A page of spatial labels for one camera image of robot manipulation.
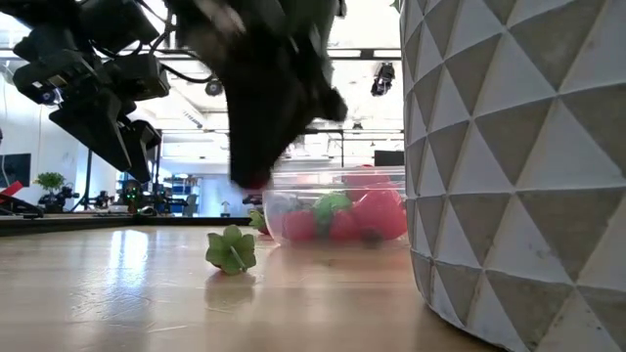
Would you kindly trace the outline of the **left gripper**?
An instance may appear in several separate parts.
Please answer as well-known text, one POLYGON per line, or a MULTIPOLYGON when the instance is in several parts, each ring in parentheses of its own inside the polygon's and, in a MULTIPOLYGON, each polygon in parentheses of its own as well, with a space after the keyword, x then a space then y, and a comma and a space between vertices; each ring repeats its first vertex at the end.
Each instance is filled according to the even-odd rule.
POLYGON ((121 100, 168 94, 166 73, 154 55, 104 61, 80 49, 68 28, 52 24, 35 27, 13 52, 25 60, 13 76, 20 93, 37 104, 62 103, 49 115, 51 121, 117 170, 129 169, 139 182, 151 180, 148 151, 160 144, 160 134, 141 119, 120 133, 117 118, 121 100))

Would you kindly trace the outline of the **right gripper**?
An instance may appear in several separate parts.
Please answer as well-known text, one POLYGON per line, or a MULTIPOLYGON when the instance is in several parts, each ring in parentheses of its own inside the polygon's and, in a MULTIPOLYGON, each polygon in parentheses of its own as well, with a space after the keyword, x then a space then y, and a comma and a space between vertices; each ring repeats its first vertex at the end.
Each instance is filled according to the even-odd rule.
POLYGON ((346 119, 346 102, 327 67, 302 33, 287 37, 254 28, 226 46, 214 71, 226 93, 235 184, 267 184, 277 160, 313 119, 346 119), (265 149, 262 122, 272 122, 265 149))

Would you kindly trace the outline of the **green toy fruit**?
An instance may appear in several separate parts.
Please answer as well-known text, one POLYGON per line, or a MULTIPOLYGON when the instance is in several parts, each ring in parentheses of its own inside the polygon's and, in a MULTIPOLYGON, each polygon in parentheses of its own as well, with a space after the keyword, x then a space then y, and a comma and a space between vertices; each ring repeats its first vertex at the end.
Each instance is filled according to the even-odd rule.
POLYGON ((312 206, 317 225, 327 228, 339 210, 352 207, 352 200, 345 193, 328 193, 318 198, 312 206))

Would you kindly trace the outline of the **large glossy red fruit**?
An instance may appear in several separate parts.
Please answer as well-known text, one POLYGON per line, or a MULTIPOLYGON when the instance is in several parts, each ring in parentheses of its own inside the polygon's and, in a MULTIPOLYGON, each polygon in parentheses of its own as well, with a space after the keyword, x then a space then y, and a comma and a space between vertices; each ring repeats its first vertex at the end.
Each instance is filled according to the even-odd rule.
POLYGON ((373 189, 354 203, 351 212, 360 228, 378 230, 386 241, 395 240, 407 232, 402 201, 395 190, 373 189))

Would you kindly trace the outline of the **clear plastic tupperware container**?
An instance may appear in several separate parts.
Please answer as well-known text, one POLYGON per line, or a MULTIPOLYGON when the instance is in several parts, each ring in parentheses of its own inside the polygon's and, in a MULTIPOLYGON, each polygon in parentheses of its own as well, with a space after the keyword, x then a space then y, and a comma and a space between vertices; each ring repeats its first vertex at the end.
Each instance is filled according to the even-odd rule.
MULTIPOLYGON (((358 224, 360 236, 356 241, 332 241, 329 238, 329 229, 331 224, 327 228, 320 228, 317 225, 317 236, 310 241, 292 242, 285 239, 282 235, 283 216, 287 212, 305 209, 312 210, 313 203, 318 198, 328 193, 345 193, 352 200, 353 207, 354 203, 360 200, 367 191, 373 190, 348 189, 343 186, 341 183, 341 176, 346 169, 347 168, 317 169, 276 173, 273 185, 268 187, 262 195, 263 214, 270 236, 282 245, 363 245, 361 242, 361 232, 364 229, 360 228, 358 224)), ((399 166, 376 167, 376 169, 385 171, 390 176, 391 183, 393 184, 393 187, 390 190, 395 190, 400 194, 403 199, 402 205, 406 214, 405 174, 403 169, 399 166)), ((395 240, 384 240, 382 245, 405 243, 407 241, 408 230, 404 235, 395 240)))

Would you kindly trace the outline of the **green potted plant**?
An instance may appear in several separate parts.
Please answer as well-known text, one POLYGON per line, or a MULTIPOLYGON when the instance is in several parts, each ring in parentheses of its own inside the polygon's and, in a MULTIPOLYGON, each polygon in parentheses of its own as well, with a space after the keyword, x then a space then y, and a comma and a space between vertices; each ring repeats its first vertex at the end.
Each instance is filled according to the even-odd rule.
POLYGON ((59 172, 42 172, 34 179, 33 183, 40 186, 45 192, 53 193, 65 185, 66 178, 59 172))

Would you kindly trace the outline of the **blue storage rack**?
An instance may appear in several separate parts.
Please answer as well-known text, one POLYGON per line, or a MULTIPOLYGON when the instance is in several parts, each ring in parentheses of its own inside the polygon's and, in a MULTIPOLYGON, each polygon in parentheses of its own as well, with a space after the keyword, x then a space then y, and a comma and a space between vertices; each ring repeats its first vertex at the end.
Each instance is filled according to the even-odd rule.
POLYGON ((197 217, 199 215, 200 179, 188 174, 164 178, 162 185, 168 198, 170 212, 174 216, 197 217))

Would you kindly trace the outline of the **strawberry with big green leaves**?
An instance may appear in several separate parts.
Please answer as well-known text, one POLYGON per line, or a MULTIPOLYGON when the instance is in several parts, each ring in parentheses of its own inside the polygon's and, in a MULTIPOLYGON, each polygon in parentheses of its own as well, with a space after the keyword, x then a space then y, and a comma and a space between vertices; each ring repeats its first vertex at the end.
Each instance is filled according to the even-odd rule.
POLYGON ((256 265, 255 237, 238 226, 227 226, 222 234, 207 235, 205 260, 226 275, 238 275, 256 265))

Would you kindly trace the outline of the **black overhead beam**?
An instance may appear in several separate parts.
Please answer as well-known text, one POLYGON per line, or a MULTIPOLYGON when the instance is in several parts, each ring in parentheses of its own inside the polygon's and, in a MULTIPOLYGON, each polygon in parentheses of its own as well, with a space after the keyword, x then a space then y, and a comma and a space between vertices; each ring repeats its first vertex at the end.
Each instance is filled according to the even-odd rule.
MULTIPOLYGON (((173 49, 157 49, 156 56, 160 59, 167 61, 187 61, 194 59, 196 56, 194 53, 186 50, 173 50, 173 49)), ((328 56, 334 61, 400 61, 402 58, 400 49, 393 48, 330 48, 328 50, 328 56)), ((19 60, 18 57, 9 48, 0 48, 0 60, 19 60)))

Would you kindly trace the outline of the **white geometric planter pot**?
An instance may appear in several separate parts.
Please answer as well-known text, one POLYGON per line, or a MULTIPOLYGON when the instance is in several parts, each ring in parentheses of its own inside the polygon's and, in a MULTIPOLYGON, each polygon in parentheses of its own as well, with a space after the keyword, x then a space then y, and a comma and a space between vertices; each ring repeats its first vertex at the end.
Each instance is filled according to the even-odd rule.
POLYGON ((399 0, 411 258, 509 352, 626 352, 626 0, 399 0))

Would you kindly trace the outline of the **black background rig frame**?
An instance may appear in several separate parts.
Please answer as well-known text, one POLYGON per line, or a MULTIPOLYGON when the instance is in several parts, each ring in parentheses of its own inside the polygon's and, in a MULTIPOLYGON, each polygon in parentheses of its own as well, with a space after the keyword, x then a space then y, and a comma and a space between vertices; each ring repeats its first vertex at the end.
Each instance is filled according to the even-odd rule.
POLYGON ((345 130, 343 128, 307 128, 304 132, 305 136, 326 136, 326 151, 322 156, 338 160, 339 166, 345 166, 345 130))

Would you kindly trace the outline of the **black wall monitor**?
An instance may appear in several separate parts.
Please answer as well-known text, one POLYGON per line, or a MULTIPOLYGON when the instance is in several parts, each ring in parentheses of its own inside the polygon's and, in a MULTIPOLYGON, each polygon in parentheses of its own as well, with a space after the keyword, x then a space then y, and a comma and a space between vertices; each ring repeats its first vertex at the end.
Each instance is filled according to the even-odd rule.
POLYGON ((31 154, 0 154, 0 188, 19 181, 30 186, 31 154))

